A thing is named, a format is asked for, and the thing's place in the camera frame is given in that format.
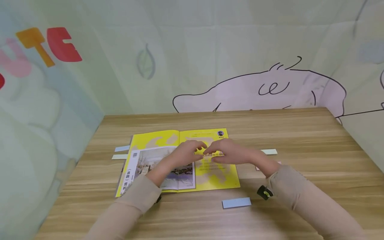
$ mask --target cartoon character outline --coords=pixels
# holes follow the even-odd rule
[[[283,68],[279,62],[267,71],[222,81],[204,93],[177,95],[172,104],[178,113],[319,106],[327,107],[341,124],[340,117],[367,113],[344,114],[344,86],[321,73],[293,69],[302,60],[297,57],[299,61],[291,67]],[[384,88],[383,73],[380,79]]]

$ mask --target printed picture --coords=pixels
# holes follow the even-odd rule
[[[163,158],[168,156],[175,150],[175,147],[164,147],[157,149],[142,150],[139,153],[137,161],[136,174],[147,174],[151,171]]]
[[[135,178],[140,174],[147,174],[150,172],[163,158],[168,156],[173,150],[175,150],[175,147],[163,147],[140,151],[140,153],[138,153]],[[178,167],[172,170],[160,188],[173,190],[195,188],[194,164],[192,163],[187,166]]]

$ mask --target beige sleeve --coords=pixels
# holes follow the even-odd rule
[[[145,175],[138,176],[123,196],[97,219],[85,240],[123,240],[136,221],[157,201],[161,189]]]
[[[267,179],[277,200],[306,220],[324,240],[365,240],[361,226],[333,199],[292,167]]]

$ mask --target paper strip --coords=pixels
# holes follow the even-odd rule
[[[130,147],[130,145],[117,147],[117,148],[115,148],[115,152],[121,152],[121,151],[129,150],[129,147]]]
[[[276,149],[263,149],[262,152],[266,155],[277,155]]]
[[[128,158],[128,154],[115,154],[112,156],[112,160],[114,159],[127,159]]]
[[[281,164],[281,162],[278,162],[279,164]],[[260,171],[260,169],[258,167],[256,167],[256,171]]]
[[[223,202],[223,209],[228,209],[228,208],[232,208],[232,207],[244,207],[244,206],[252,205],[251,199],[249,197],[223,200],[222,202]]]

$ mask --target pink letter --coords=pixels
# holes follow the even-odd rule
[[[48,28],[47,29],[47,41],[51,48],[52,53],[63,62],[80,62],[83,59],[76,51],[76,48],[72,43],[64,43],[63,40],[72,39],[67,29],[60,28]]]
[[[32,66],[28,61],[27,57],[23,53],[23,50],[16,42],[14,38],[7,38],[5,40],[5,44],[9,46],[9,48],[16,55],[15,60],[11,60],[3,50],[0,50],[0,65],[4,67],[4,69],[17,78],[23,78],[28,76],[31,73]]]

